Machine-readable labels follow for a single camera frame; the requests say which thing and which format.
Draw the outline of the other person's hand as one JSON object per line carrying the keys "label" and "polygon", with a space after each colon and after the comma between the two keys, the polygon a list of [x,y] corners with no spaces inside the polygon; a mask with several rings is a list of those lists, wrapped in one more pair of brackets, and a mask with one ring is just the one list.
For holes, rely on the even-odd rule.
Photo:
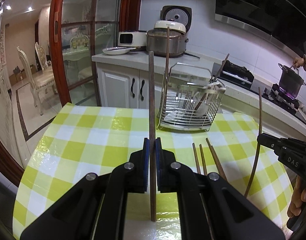
{"label": "other person's hand", "polygon": [[294,69],[303,67],[305,65],[305,59],[301,57],[295,57],[292,63]]}

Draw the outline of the person's right hand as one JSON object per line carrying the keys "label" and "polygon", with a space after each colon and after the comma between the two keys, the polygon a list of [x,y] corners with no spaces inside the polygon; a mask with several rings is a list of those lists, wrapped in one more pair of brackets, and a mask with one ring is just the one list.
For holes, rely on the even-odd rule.
{"label": "person's right hand", "polygon": [[302,204],[306,203],[306,187],[303,184],[303,179],[297,176],[292,200],[287,211],[289,218],[298,216],[302,211]]}

